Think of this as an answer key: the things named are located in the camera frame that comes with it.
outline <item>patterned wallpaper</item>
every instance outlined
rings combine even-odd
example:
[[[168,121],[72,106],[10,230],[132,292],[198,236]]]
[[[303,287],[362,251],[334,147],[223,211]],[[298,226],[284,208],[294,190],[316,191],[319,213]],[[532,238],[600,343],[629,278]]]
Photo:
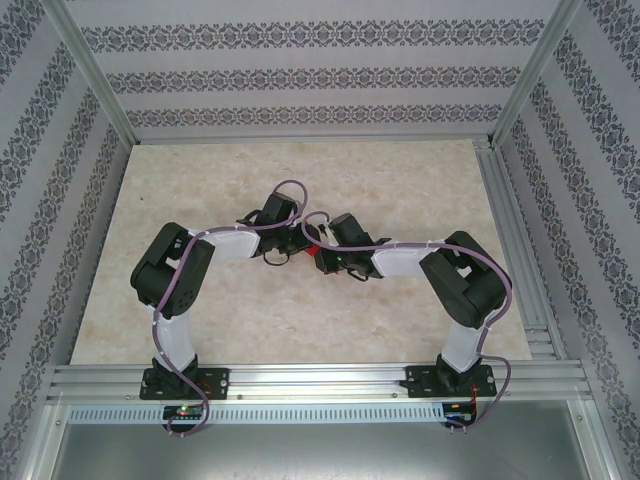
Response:
[[[67,363],[127,152],[42,7],[1,0],[0,479]]]
[[[566,348],[640,478],[640,2],[585,1],[502,146]]]
[[[556,5],[68,2],[143,140],[487,134]]]

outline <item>enclosure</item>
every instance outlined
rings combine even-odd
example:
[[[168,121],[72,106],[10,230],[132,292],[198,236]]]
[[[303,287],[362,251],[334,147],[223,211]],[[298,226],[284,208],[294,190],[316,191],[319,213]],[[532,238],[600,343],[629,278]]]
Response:
[[[0,11],[0,478],[640,478],[639,0]],[[301,253],[209,269],[192,338],[226,399],[167,438],[129,276],[163,224],[231,225],[287,178],[508,271],[482,426],[408,395],[450,328],[426,282]]]

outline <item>perforated metal strip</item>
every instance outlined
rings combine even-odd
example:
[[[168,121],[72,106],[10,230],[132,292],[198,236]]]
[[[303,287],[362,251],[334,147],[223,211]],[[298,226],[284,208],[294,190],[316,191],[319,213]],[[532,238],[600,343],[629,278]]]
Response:
[[[163,405],[74,405],[73,425],[157,425],[163,423]],[[441,403],[379,403],[368,405],[212,405],[208,423],[404,423],[439,422]],[[193,424],[195,420],[176,420]]]

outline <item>beige tile surface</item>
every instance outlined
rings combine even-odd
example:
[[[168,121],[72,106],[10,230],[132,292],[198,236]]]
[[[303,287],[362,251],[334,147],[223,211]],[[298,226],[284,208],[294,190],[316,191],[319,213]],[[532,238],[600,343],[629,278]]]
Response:
[[[462,229],[505,265],[469,141],[138,146],[72,363],[149,363],[150,316],[129,276],[159,229],[229,225],[286,178],[307,185],[308,211],[349,211],[374,239]],[[284,192],[301,198],[293,186]],[[191,312],[203,363],[431,361],[451,322],[426,280],[324,276],[306,254],[281,268],[261,259],[211,268]],[[485,352],[531,358],[515,304]]]

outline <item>purple cable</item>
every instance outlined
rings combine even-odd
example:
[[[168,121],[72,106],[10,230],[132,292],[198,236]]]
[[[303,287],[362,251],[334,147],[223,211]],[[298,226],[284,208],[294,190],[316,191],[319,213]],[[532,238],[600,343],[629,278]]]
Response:
[[[315,212],[311,212],[310,214],[308,214],[307,216],[305,216],[302,219],[302,233],[303,235],[307,238],[307,240],[309,240],[311,243],[318,245],[319,247],[325,248],[327,250],[333,250],[335,252],[367,252],[367,251],[373,251],[373,250],[393,250],[394,248],[444,248],[447,250],[453,250],[456,252],[460,252],[460,253],[464,253],[465,255],[469,255],[471,257],[474,257],[478,260],[480,260],[482,263],[484,263],[485,265],[487,265],[489,268],[491,268],[496,275],[498,275],[498,278],[500,278],[500,280],[502,281],[505,291],[506,291],[506,298],[505,298],[505,302],[502,305],[502,308],[500,309],[500,311],[496,314],[495,317],[493,317],[491,320],[487,321],[487,324],[484,326],[484,330],[482,332],[482,334],[480,335],[480,339],[478,340],[478,348],[476,350],[476,352],[478,353],[478,355],[480,356],[480,358],[486,359],[486,360],[498,360],[501,361],[505,364],[505,366],[507,367],[507,375],[505,377],[504,380],[504,384],[502,385],[502,388],[500,389],[500,391],[498,392],[498,394],[496,395],[495,400],[493,401],[493,403],[491,403],[491,405],[489,406],[489,408],[484,412],[484,415],[482,415],[482,417],[480,417],[478,420],[476,420],[472,425],[466,427],[467,430],[472,430],[473,428],[475,428],[476,426],[478,426],[479,424],[481,424],[487,416],[489,416],[489,414],[494,410],[494,408],[496,407],[496,405],[498,404],[498,402],[500,401],[500,399],[504,396],[504,394],[507,391],[507,387],[509,386],[509,381],[511,380],[511,363],[509,363],[509,360],[507,360],[504,357],[499,357],[497,355],[483,355],[482,354],[482,347],[484,346],[484,342],[487,339],[487,335],[489,334],[489,329],[491,328],[491,326],[496,323],[498,320],[500,320],[506,313],[507,310],[509,310],[509,307],[511,306],[511,302],[513,301],[513,293],[511,291],[511,284],[509,283],[509,279],[507,277],[507,275],[502,271],[502,269],[490,258],[487,258],[486,256],[482,255],[481,253],[478,253],[474,250],[470,250],[468,248],[465,247],[460,247],[458,245],[449,245],[448,243],[410,243],[410,242],[405,242],[405,243],[387,243],[384,245],[373,245],[373,246],[368,246],[368,247],[338,247],[338,246],[334,246],[334,245],[329,245],[328,243],[324,243],[321,242],[319,240],[316,240],[315,238],[313,238],[311,235],[309,235],[309,233],[307,232],[305,225],[307,224],[307,222],[309,221],[309,219],[311,217],[314,217],[316,215],[324,215],[326,221],[330,221],[331,217],[329,216],[329,214],[327,212],[318,210]]]
[[[193,383],[180,370],[178,370],[178,368],[173,363],[171,363],[171,360],[169,360],[169,357],[167,357],[166,354],[164,353],[164,349],[162,348],[162,345],[160,344],[160,338],[158,337],[158,319],[160,318],[160,314],[162,312],[162,309],[165,307],[165,305],[169,301],[169,297],[171,297],[171,294],[173,293],[173,290],[176,288],[176,285],[178,284],[178,278],[180,277],[180,274],[182,273],[182,269],[184,268],[184,264],[185,264],[187,258],[189,257],[189,253],[191,252],[191,249],[193,248],[195,243],[199,239],[201,239],[202,237],[204,237],[206,235],[210,235],[212,233],[218,233],[218,232],[233,232],[233,231],[254,231],[254,232],[257,232],[257,231],[263,231],[263,230],[273,230],[274,228],[280,228],[280,227],[283,227],[285,225],[289,225],[292,222],[294,222],[295,220],[297,220],[298,218],[300,218],[302,216],[302,213],[304,212],[304,209],[307,206],[307,201],[309,200],[307,187],[305,187],[304,184],[302,184],[302,182],[299,182],[298,180],[284,180],[284,181],[280,182],[278,185],[275,186],[275,188],[273,189],[273,192],[274,193],[277,192],[280,187],[282,187],[283,185],[287,185],[287,184],[298,185],[302,189],[302,193],[303,193],[303,201],[302,201],[301,204],[299,204],[298,211],[294,215],[292,215],[291,217],[289,217],[287,220],[285,220],[283,222],[275,223],[273,225],[264,225],[264,226],[261,226],[261,227],[256,227],[256,226],[248,227],[248,226],[244,226],[244,225],[238,225],[238,226],[233,226],[233,227],[214,227],[214,228],[210,228],[208,230],[204,230],[204,231],[202,231],[200,233],[195,234],[191,238],[189,243],[187,244],[187,246],[186,246],[186,248],[184,250],[184,253],[180,257],[180,263],[178,264],[178,267],[176,268],[176,271],[173,274],[173,278],[171,279],[171,282],[169,282],[169,286],[167,287],[167,290],[164,292],[164,295],[162,296],[162,299],[160,300],[160,303],[158,303],[158,306],[153,311],[153,322],[152,322],[152,328],[151,328],[151,335],[153,336],[153,343],[156,345],[156,349],[158,350],[158,353],[160,354],[160,357],[162,358],[162,360],[164,360],[166,365],[169,367],[169,370],[171,370],[173,373],[175,373],[183,382],[185,382],[187,385],[189,385],[191,388],[193,388],[196,391],[196,393],[198,395],[200,395],[200,397],[202,398],[202,405],[205,408],[205,414],[202,417],[202,420],[200,421],[200,423],[198,423],[191,430],[189,430],[187,432],[180,433],[179,434],[180,437],[187,437],[187,436],[193,435],[194,433],[196,433],[199,430],[201,430],[205,426],[207,421],[209,420],[209,414],[211,412],[211,407],[209,405],[209,398],[207,397],[207,394],[204,393],[202,391],[202,389],[200,389],[195,383]],[[169,436],[177,435],[176,432],[171,430],[171,423],[173,422],[173,420],[174,420],[174,417],[171,417],[169,419],[169,421],[167,422],[167,431],[169,432]]]

